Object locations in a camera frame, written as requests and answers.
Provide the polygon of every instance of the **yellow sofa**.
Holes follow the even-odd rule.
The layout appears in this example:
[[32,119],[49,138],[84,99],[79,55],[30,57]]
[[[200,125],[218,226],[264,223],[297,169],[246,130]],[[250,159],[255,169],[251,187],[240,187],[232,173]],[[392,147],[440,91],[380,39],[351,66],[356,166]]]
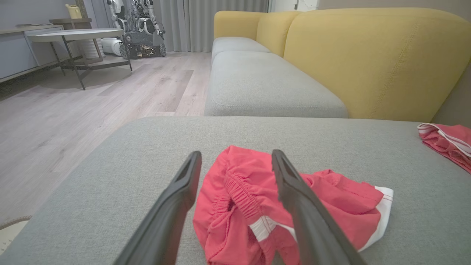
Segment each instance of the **yellow sofa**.
[[430,121],[471,57],[471,24],[428,8],[220,11],[214,38],[257,41],[320,82],[350,118]]

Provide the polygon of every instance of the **floor plank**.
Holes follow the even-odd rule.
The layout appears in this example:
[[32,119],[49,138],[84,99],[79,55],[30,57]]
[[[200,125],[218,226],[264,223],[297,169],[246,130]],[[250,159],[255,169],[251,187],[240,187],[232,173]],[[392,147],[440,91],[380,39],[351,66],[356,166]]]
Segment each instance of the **floor plank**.
[[[120,60],[111,55],[106,62]],[[34,215],[52,191],[112,132],[146,116],[202,115],[210,53],[168,53],[92,71],[80,89],[58,68],[19,82],[0,101],[0,223]]]

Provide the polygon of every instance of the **white ribbed basket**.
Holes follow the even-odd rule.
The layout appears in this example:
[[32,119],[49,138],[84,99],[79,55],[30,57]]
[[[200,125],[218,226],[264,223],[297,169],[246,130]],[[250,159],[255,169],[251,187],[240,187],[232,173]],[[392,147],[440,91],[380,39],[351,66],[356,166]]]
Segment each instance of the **white ribbed basket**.
[[[105,54],[103,53],[103,46],[101,45],[101,39],[97,38],[97,43],[98,47],[100,48],[100,53],[102,57],[105,57]],[[81,47],[83,49],[83,52],[85,53],[85,57],[87,59],[94,59],[98,58],[98,53],[97,49],[95,48],[95,44],[93,43],[93,40],[82,40],[80,41]]]

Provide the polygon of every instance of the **sofa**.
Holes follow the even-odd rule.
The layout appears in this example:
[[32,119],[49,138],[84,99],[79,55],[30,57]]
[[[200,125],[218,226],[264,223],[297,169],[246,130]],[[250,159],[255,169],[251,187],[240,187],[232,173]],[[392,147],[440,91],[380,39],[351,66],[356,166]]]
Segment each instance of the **sofa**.
[[471,57],[471,24],[428,8],[220,11],[206,116],[430,121]]

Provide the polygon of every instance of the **gray wall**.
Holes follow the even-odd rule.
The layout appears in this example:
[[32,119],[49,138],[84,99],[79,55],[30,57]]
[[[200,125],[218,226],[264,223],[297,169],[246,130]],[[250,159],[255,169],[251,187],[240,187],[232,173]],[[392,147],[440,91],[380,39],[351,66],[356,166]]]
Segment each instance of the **gray wall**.
[[74,5],[75,0],[0,0],[0,29],[67,18],[69,11],[65,4]]
[[[332,8],[434,8],[456,14],[471,22],[471,0],[319,0],[319,9]],[[461,124],[471,128],[471,66],[437,112],[432,122]]]

